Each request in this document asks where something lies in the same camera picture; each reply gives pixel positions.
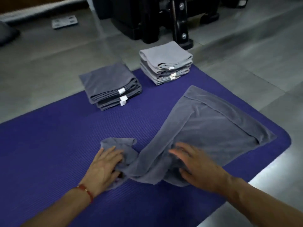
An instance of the left hand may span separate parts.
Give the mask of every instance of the left hand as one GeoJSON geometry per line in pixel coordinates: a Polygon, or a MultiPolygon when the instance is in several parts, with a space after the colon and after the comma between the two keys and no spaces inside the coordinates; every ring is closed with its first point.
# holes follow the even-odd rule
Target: left hand
{"type": "Polygon", "coordinates": [[[115,151],[115,148],[113,146],[104,152],[104,148],[101,148],[79,183],[84,184],[94,197],[104,192],[121,173],[113,171],[116,164],[123,159],[123,150],[115,151]]]}

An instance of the gray tile floor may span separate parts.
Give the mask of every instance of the gray tile floor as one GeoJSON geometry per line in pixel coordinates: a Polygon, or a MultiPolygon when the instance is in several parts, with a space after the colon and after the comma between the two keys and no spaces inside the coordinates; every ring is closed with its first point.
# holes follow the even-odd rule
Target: gray tile floor
{"type": "MultiPolygon", "coordinates": [[[[245,9],[221,7],[219,21],[190,19],[194,64],[286,129],[292,145],[250,183],[303,211],[303,0],[249,0],[245,9]]],[[[21,37],[0,48],[0,122],[83,90],[78,75],[123,61],[139,68],[140,49],[90,10],[77,26],[53,30],[50,19],[18,26],[21,37]]],[[[200,226],[251,226],[228,203],[200,226]]]]}

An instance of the yoga mat ribbed texture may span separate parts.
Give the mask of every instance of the yoga mat ribbed texture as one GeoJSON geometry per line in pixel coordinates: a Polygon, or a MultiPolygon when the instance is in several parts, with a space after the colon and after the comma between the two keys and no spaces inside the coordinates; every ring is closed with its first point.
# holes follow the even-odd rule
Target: yoga mat ribbed texture
{"type": "MultiPolygon", "coordinates": [[[[102,139],[136,138],[135,149],[142,150],[191,85],[234,104],[278,136],[226,165],[231,174],[249,181],[290,146],[285,130],[195,66],[160,86],[141,70],[134,74],[143,92],[123,107],[100,111],[80,92],[0,124],[0,226],[19,226],[76,186],[102,139]]],[[[192,186],[129,180],[97,197],[71,226],[195,227],[223,203],[219,196],[192,186]]]]}

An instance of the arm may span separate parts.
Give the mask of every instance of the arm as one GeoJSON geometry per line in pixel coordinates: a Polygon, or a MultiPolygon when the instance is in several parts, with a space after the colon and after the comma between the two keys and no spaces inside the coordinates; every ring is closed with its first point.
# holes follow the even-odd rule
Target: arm
{"type": "Polygon", "coordinates": [[[185,143],[169,152],[180,158],[190,171],[180,169],[182,177],[200,189],[225,197],[250,222],[259,227],[303,226],[303,213],[271,197],[243,179],[229,175],[206,154],[185,143]]]}
{"type": "MultiPolygon", "coordinates": [[[[118,162],[123,159],[122,150],[114,151],[115,147],[103,152],[101,148],[89,166],[85,176],[79,184],[84,184],[93,197],[98,196],[119,176],[114,171],[118,162]]],[[[90,196],[77,188],[68,191],[52,206],[42,211],[21,227],[64,227],[67,226],[90,203],[90,196]]]]}

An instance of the metal bolt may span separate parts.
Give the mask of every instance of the metal bolt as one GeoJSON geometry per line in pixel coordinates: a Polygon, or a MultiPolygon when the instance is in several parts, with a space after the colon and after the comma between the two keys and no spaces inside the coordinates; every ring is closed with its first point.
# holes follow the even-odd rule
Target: metal bolt
{"type": "Polygon", "coordinates": [[[179,8],[180,8],[181,10],[184,9],[184,3],[183,3],[183,2],[180,3],[179,8]]]}

